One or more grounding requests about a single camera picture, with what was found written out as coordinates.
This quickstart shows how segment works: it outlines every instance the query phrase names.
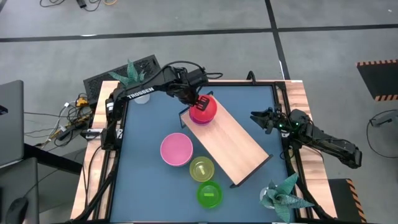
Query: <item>blue table surface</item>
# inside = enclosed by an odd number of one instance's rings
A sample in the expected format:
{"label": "blue table surface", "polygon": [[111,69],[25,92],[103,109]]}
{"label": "blue table surface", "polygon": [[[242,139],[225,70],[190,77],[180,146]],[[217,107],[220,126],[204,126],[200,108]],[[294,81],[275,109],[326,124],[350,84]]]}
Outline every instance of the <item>blue table surface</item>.
{"label": "blue table surface", "polygon": [[[186,108],[178,99],[162,92],[151,93],[144,105],[129,102],[118,177],[114,191],[111,222],[279,222],[274,210],[259,203],[261,189],[272,179],[276,184],[287,178],[277,131],[266,135],[250,119],[251,111],[274,106],[269,86],[207,86],[201,93],[214,91],[216,99],[252,138],[274,157],[243,185],[230,189],[232,181],[188,128],[182,129],[178,113]],[[201,183],[192,179],[189,163],[167,165],[160,156],[160,144],[171,133],[184,133],[193,143],[193,158],[209,157],[215,163],[212,178],[223,190],[222,203],[212,209],[197,201]]]}

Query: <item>gray floor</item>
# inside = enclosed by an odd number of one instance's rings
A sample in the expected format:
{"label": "gray floor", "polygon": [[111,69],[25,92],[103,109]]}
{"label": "gray floor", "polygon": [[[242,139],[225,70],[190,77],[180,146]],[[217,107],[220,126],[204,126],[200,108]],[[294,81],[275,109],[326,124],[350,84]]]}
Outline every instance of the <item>gray floor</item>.
{"label": "gray floor", "polygon": [[[271,3],[278,27],[398,23],[396,0]],[[50,8],[41,8],[39,1],[8,0],[0,12],[0,38],[270,26],[260,0],[120,0],[113,6],[101,4],[96,12],[79,10],[73,0]],[[353,179],[369,222],[398,220],[397,159],[373,153],[365,133],[372,115],[397,108],[398,102],[373,101],[354,63],[398,58],[397,37],[398,29],[280,34],[291,79],[304,81],[315,124],[363,151],[360,169],[349,169],[327,155],[325,164],[329,178]],[[253,70],[257,78],[282,79],[273,36],[263,33],[0,43],[0,83],[24,80],[25,110],[58,114],[65,102],[84,91],[83,79],[123,65],[127,58],[151,54],[160,64],[192,60],[223,72],[224,78],[244,78]],[[26,116],[25,130],[51,128],[55,121]],[[373,146],[383,154],[398,154],[397,129],[391,125],[371,129]],[[84,147],[85,140],[77,138],[54,153],[74,158]],[[39,172],[42,177],[50,169],[40,167]],[[41,223],[68,218],[77,182],[77,176],[56,172],[40,184]]]}

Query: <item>yellow connector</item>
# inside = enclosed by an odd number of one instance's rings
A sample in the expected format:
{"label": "yellow connector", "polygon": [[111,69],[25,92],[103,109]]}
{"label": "yellow connector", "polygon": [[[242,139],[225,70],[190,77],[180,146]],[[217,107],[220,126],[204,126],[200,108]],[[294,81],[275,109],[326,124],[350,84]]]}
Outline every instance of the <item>yellow connector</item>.
{"label": "yellow connector", "polygon": [[76,100],[76,107],[88,106],[88,101],[84,97],[80,97]]}

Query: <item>black electronics box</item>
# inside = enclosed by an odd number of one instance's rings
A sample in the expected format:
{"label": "black electronics box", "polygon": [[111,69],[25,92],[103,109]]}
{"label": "black electronics box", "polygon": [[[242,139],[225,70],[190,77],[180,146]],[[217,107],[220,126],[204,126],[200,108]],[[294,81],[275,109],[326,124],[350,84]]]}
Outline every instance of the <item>black electronics box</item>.
{"label": "black electronics box", "polygon": [[[136,60],[134,62],[134,66],[138,73],[141,73],[142,71],[145,73],[145,78],[150,78],[160,70],[159,63],[157,62],[155,55],[151,55],[142,58],[140,60]],[[101,73],[94,77],[87,78],[86,80],[83,80],[88,98],[88,103],[90,104],[91,108],[96,108],[98,97],[100,96],[102,81],[114,80],[114,78],[112,78],[112,76],[108,74],[108,72],[116,72],[117,74],[126,77],[127,64],[109,70],[107,72]]]}

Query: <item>green cup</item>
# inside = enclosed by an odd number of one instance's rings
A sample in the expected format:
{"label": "green cup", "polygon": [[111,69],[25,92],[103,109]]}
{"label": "green cup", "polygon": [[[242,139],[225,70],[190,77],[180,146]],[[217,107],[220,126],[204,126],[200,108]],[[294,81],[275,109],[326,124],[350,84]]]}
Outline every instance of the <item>green cup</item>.
{"label": "green cup", "polygon": [[206,181],[199,186],[197,199],[203,207],[214,208],[221,203],[223,192],[216,182]]}

